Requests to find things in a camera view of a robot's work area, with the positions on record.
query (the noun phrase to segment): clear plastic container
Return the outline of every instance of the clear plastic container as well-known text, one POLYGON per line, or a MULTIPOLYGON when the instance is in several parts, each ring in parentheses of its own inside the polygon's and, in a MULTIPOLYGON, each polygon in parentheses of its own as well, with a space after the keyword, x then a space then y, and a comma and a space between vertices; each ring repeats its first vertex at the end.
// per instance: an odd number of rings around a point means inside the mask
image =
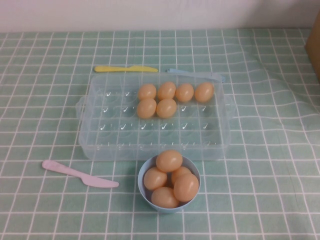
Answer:
POLYGON ((214 73, 107 73, 95 76, 87 96, 76 105, 82 121, 79 144, 95 161, 147 160, 175 149, 192 161, 218 160, 230 143, 229 118, 221 77, 214 73), (164 82, 195 88, 212 82, 214 97, 204 104, 177 102, 175 115, 140 119, 136 110, 141 85, 164 82))

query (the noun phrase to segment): egg compartment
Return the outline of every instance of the egg compartment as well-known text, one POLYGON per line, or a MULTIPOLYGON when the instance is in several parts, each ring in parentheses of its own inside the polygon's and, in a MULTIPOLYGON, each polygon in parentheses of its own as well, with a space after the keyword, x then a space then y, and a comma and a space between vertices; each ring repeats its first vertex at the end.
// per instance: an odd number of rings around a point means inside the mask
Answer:
POLYGON ((144 160, 166 149, 192 160, 215 160, 223 158, 230 143, 223 86, 213 78, 172 73, 99 74, 76 108, 82 121, 78 141, 91 160, 144 160), (171 118, 140 119, 140 87, 151 83, 158 89, 167 81, 176 86, 190 83, 194 88, 212 82, 215 94, 207 103, 177 101, 171 118))

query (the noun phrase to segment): tray handle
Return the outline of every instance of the tray handle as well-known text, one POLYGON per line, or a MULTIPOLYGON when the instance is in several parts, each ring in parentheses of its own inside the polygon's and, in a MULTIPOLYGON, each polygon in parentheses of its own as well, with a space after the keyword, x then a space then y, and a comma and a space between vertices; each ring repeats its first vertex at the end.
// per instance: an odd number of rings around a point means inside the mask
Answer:
POLYGON ((225 107, 226 107, 226 117, 230 120, 235 116, 236 113, 236 103, 231 96, 224 95, 225 107))
POLYGON ((83 115, 83 106, 85 104, 85 100, 86 100, 86 97, 83 96, 80 98, 80 100, 76 103, 75 105, 75 111, 76 111, 76 117, 81 121, 82 120, 82 115, 83 115))

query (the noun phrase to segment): cardboard box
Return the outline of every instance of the cardboard box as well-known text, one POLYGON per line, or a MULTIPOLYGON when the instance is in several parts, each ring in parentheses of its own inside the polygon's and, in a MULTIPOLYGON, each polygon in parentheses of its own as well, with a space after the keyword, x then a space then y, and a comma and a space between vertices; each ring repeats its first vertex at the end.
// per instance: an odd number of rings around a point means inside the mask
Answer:
POLYGON ((315 74, 320 81, 320 11, 306 41, 305 50, 309 55, 315 74))

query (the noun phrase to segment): pink plastic knife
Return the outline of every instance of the pink plastic knife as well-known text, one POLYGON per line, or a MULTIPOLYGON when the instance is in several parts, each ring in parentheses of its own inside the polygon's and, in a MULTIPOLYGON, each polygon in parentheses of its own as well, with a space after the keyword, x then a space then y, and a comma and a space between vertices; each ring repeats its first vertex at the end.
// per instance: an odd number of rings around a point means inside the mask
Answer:
POLYGON ((119 183, 116 181, 110 181, 110 180, 102 179, 102 178, 99 178, 96 176, 91 176, 89 174, 74 170, 68 166, 60 164, 60 163, 53 161, 53 160, 44 160, 42 162, 42 167, 44 169, 47 169, 47 170, 50 170, 53 172, 67 174, 70 176, 80 178, 85 185, 88 185, 90 187, 116 188, 119 186, 119 183))

